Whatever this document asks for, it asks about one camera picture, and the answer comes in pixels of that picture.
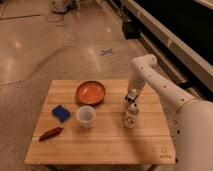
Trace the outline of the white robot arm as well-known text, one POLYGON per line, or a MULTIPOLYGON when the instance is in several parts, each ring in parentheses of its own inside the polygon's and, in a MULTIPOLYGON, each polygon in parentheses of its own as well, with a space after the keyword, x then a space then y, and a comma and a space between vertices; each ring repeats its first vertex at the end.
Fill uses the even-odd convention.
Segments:
POLYGON ((179 115, 175 171, 213 171, 213 102, 199 99, 154 70, 153 54, 135 57, 131 84, 148 83, 179 115))

